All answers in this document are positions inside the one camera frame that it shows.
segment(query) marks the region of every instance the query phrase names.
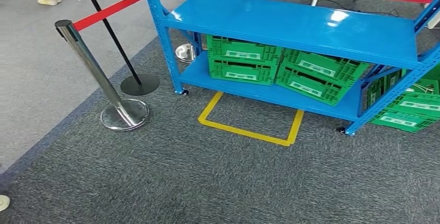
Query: shelf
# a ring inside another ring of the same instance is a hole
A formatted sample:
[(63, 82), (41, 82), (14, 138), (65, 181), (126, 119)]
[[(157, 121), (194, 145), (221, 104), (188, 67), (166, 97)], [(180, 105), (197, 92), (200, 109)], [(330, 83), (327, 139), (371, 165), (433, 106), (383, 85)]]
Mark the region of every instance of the shelf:
[(270, 0), (186, 0), (165, 26), (414, 68), (413, 20)]
[(182, 83), (215, 91), (230, 93), (255, 100), (302, 109), (317, 114), (354, 121), (358, 119), (361, 87), (358, 81), (337, 106), (293, 92), (278, 85), (264, 86), (252, 83), (213, 79), (209, 76), (207, 52), (202, 52), (179, 77)]

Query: crate label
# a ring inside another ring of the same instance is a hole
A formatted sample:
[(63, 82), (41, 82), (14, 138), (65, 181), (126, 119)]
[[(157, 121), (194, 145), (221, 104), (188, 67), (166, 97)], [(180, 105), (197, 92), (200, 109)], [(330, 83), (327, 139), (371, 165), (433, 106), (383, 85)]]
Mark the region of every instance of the crate label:
[(291, 86), (293, 88), (296, 88), (296, 89), (299, 89), (299, 90), (304, 91), (304, 92), (308, 92), (308, 93), (313, 94), (313, 95), (318, 96), (318, 97), (321, 97), (321, 95), (322, 95), (321, 91), (315, 90), (313, 88), (306, 87), (306, 86), (301, 85), (301, 84), (299, 84), (297, 82), (294, 82), (294, 81), (292, 81), (289, 84), (289, 86)]
[(415, 127), (417, 125), (417, 123), (415, 123), (415, 122), (409, 122), (409, 121), (405, 121), (405, 120), (401, 120), (401, 119), (395, 119), (395, 118), (391, 118), (388, 116), (383, 116), (382, 118), (380, 118), (380, 120), (395, 123), (395, 124), (406, 125), (407, 127)]
[(257, 76), (256, 75), (245, 75), (245, 74), (237, 74), (237, 73), (226, 72), (225, 76), (226, 77), (231, 77), (231, 78), (237, 78), (237, 79), (257, 80)]
[(376, 102), (376, 93), (372, 93), (370, 97), (370, 105), (373, 105)]
[(305, 68), (311, 69), (311, 70), (316, 71), (318, 73), (327, 75), (327, 76), (335, 77), (335, 73), (336, 73), (335, 71), (330, 70), (328, 68), (324, 68), (324, 67), (318, 66), (318, 65), (310, 63), (308, 61), (301, 60), (298, 63), (298, 65), (301, 66), (301, 67), (305, 67)]
[(421, 103), (415, 103), (415, 102), (409, 102), (409, 101), (404, 101), (404, 102), (400, 103), (399, 106), (407, 106), (407, 107), (414, 107), (414, 108), (420, 108), (420, 109), (426, 109), (426, 110), (432, 110), (432, 111), (440, 111), (440, 106), (421, 104)]
[(395, 83), (396, 83), (396, 77), (393, 76), (393, 77), (391, 77), (391, 79), (390, 79), (390, 86), (394, 85)]
[(258, 53), (246, 53), (246, 52), (237, 52), (237, 51), (227, 50), (225, 56), (261, 60), (261, 55)]

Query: yellow floor tape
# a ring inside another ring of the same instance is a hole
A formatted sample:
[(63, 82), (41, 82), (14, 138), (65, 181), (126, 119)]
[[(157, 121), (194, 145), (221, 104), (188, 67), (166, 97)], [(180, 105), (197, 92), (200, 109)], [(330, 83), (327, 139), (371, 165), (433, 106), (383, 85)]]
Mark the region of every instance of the yellow floor tape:
[(223, 92), (217, 92), (214, 95), (214, 97), (211, 99), (211, 101), (208, 103), (208, 105), (206, 106), (206, 108), (203, 110), (202, 114), (198, 118), (198, 120), (201, 124), (207, 125), (209, 127), (218, 128), (218, 129), (221, 129), (224, 131), (240, 134), (243, 136), (261, 139), (263, 141), (275, 143), (278, 145), (290, 146), (291, 144), (293, 144), (295, 142), (296, 135), (298, 134), (299, 126), (301, 125), (301, 121), (303, 119), (303, 115), (304, 115), (303, 110), (296, 111), (295, 117), (293, 118), (292, 127), (289, 131), (289, 135), (288, 135), (287, 139), (280, 139), (277, 137), (266, 136), (263, 134), (250, 132), (250, 131), (243, 130), (240, 128), (235, 128), (235, 127), (231, 127), (229, 125), (220, 124), (220, 123), (216, 123), (216, 122), (213, 122), (210, 120), (206, 120), (209, 113), (211, 113), (212, 109), (214, 109), (215, 105), (218, 103), (218, 101), (220, 100), (222, 95), (223, 95)]

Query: stanchion base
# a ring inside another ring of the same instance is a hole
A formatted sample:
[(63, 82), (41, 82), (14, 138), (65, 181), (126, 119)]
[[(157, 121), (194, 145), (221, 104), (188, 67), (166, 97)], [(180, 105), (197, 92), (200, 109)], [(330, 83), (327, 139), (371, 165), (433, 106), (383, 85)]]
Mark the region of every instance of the stanchion base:
[(138, 100), (122, 100), (122, 106), (131, 118), (131, 122), (134, 124), (128, 124), (121, 118), (118, 111), (114, 106), (109, 106), (101, 113), (102, 124), (114, 131), (130, 131), (143, 125), (148, 118), (149, 110), (148, 106)]
[(191, 44), (182, 44), (176, 51), (177, 59), (184, 63), (191, 63), (196, 58), (194, 47)]
[(141, 80), (141, 85), (139, 85), (133, 76), (127, 77), (121, 83), (121, 90), (129, 95), (139, 96), (145, 95), (153, 92), (159, 86), (159, 78), (149, 74), (137, 75), (139, 80)]

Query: wheel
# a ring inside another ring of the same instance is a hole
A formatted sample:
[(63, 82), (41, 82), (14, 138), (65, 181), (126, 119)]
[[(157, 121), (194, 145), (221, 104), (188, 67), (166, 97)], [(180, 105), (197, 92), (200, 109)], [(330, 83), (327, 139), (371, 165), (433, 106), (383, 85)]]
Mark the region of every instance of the wheel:
[(336, 128), (336, 131), (338, 131), (340, 134), (345, 134), (345, 127)]

